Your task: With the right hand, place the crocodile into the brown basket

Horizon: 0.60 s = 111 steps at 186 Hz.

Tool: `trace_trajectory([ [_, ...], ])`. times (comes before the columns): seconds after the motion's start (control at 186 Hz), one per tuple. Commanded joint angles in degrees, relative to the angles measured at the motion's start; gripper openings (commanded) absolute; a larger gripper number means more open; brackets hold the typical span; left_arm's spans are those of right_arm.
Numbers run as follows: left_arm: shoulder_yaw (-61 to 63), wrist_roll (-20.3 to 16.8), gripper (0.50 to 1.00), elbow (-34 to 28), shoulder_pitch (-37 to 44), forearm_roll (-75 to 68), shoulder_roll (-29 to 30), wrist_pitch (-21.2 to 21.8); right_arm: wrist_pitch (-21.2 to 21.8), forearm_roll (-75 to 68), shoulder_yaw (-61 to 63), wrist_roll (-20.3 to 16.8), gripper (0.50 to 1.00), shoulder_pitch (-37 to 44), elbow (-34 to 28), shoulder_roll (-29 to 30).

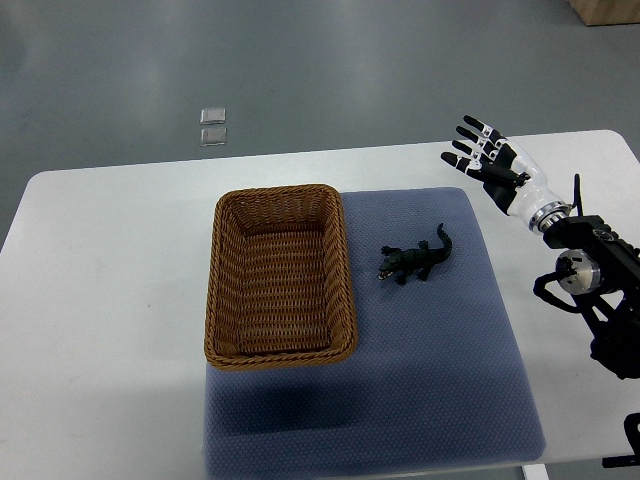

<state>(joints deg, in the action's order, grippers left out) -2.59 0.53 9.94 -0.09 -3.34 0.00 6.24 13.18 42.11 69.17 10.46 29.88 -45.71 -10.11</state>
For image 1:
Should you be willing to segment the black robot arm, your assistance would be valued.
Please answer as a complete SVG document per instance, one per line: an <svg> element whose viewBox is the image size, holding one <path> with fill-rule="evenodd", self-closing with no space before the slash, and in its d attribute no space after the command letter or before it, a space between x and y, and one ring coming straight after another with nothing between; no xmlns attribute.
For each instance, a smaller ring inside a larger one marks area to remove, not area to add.
<svg viewBox="0 0 640 480"><path fill-rule="evenodd" d="M639 377L639 249L596 215L570 216L564 207L531 220L551 249L562 253L538 277L533 293L582 316L592 334L590 357L620 379Z"/></svg>

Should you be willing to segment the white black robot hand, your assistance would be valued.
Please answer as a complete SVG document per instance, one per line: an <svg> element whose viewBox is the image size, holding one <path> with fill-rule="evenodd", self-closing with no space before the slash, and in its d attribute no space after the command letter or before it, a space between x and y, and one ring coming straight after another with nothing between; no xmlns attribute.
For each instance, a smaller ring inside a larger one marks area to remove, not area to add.
<svg viewBox="0 0 640 480"><path fill-rule="evenodd" d="M571 206L552 192L546 175L524 148L496 128L466 115L441 159L480 182L485 193L507 216L519 218L535 234L554 220L566 218Z"/></svg>

